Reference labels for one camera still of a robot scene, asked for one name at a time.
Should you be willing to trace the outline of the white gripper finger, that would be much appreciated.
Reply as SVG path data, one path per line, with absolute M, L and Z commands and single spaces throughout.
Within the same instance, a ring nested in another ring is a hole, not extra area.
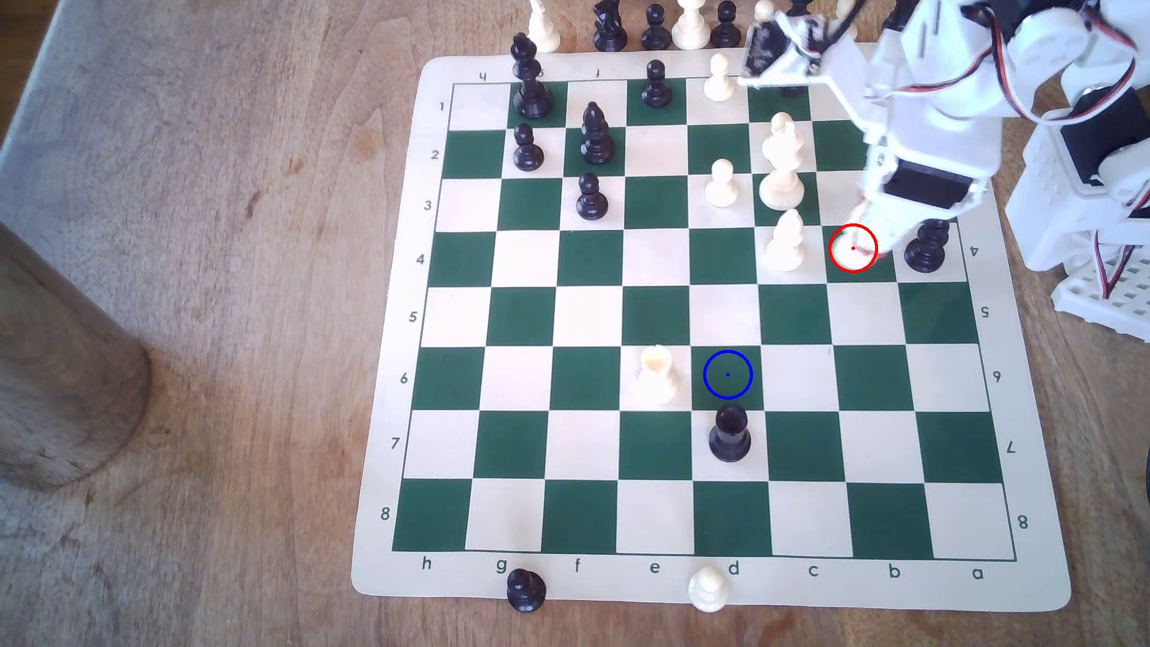
M 892 215 L 890 202 L 880 199 L 875 202 L 858 193 L 858 203 L 854 205 L 854 222 L 865 228 L 869 228 L 876 238 L 874 251 L 877 259 L 885 259 L 892 248 Z
M 888 256 L 897 244 L 903 242 L 925 219 L 944 219 L 944 211 L 918 202 L 880 202 L 879 257 Z

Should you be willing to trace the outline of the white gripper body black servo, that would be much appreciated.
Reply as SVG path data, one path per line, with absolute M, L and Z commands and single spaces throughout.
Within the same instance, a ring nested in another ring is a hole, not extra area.
M 1000 165 L 1003 120 L 954 120 L 923 99 L 861 91 L 854 123 L 871 144 L 860 191 L 877 202 L 918 202 L 954 219 L 980 205 Z

